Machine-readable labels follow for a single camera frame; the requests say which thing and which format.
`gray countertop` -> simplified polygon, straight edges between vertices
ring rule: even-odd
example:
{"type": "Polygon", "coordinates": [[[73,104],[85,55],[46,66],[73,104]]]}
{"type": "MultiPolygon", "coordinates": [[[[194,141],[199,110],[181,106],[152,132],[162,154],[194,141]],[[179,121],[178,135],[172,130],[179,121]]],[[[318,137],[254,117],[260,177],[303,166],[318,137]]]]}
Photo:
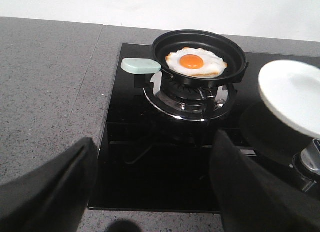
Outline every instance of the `gray countertop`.
{"type": "MultiPolygon", "coordinates": [[[[164,30],[0,17],[0,184],[82,137],[101,142],[122,43],[164,30]]],[[[320,57],[320,42],[229,36],[245,52],[320,57]]],[[[222,231],[216,214],[86,210],[78,231],[129,219],[143,231],[222,231]]]]}

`white wall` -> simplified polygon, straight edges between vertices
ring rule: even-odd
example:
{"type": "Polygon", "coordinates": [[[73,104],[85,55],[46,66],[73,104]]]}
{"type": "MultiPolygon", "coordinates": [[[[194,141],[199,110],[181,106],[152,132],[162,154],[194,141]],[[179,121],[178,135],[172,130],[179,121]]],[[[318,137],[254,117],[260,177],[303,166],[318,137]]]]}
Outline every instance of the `white wall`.
{"type": "Polygon", "coordinates": [[[320,42],[320,0],[0,0],[0,16],[320,42]]]}

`white plate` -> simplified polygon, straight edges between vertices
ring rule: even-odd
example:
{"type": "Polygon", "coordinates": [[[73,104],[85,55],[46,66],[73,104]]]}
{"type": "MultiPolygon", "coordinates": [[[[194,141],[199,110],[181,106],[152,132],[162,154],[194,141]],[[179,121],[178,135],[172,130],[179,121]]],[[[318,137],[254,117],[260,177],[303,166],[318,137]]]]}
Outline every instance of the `white plate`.
{"type": "Polygon", "coordinates": [[[282,122],[320,139],[320,69],[293,61],[267,63],[259,73],[265,105],[282,122]]]}

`egg yolk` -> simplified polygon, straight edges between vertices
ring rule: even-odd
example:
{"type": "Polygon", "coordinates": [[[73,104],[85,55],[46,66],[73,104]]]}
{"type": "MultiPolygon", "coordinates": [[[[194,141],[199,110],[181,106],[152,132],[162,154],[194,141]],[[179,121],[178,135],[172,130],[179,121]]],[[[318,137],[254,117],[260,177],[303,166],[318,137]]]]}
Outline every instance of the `egg yolk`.
{"type": "Polygon", "coordinates": [[[200,69],[204,64],[202,58],[194,54],[186,54],[180,59],[180,65],[187,69],[200,69]]]}

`pan handle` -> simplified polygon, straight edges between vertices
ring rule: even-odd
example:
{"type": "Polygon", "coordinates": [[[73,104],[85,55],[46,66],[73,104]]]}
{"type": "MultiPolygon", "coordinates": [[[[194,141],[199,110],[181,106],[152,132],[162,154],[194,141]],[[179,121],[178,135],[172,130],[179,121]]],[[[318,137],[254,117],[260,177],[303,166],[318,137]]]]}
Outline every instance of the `pan handle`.
{"type": "Polygon", "coordinates": [[[121,62],[121,68],[134,75],[146,75],[158,73],[161,65],[148,58],[124,58],[121,62]]]}

